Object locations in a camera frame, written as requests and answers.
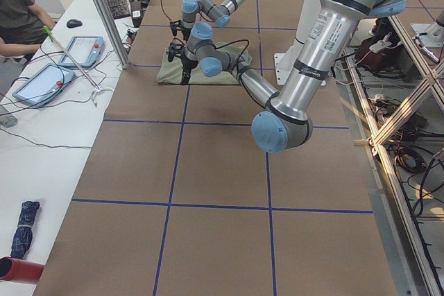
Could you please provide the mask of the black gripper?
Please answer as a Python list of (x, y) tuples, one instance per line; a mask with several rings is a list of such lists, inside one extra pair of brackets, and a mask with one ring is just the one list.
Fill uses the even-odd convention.
[(181, 19), (170, 21), (169, 26), (174, 37), (177, 37), (178, 33), (181, 32), (184, 41), (187, 41), (189, 39), (190, 29), (185, 27)]
[(175, 58), (180, 59), (182, 63), (182, 79), (181, 85), (188, 85), (191, 78), (191, 70), (194, 69), (194, 61), (186, 54), (186, 46), (184, 44), (171, 42), (167, 51), (168, 62), (173, 62)]

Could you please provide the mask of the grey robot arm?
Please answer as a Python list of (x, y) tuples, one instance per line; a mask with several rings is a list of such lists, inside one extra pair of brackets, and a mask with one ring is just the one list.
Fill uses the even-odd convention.
[(182, 32), (185, 41), (189, 39), (196, 22), (197, 14), (205, 14), (218, 28), (225, 28), (231, 15), (245, 0), (224, 0), (216, 4), (213, 0), (182, 0), (182, 18), (170, 21), (170, 29), (174, 37)]
[(213, 42), (214, 27), (223, 28), (245, 0), (182, 0), (182, 17), (170, 24), (185, 43), (171, 44), (170, 58), (182, 62), (182, 83), (199, 68), (204, 76), (230, 73), (262, 107), (251, 132), (259, 148), (278, 153), (306, 143), (312, 134), (307, 109), (331, 67), (363, 19), (401, 13), (407, 0), (305, 0), (317, 9), (311, 29), (281, 89), (260, 76), (240, 53), (220, 50)]

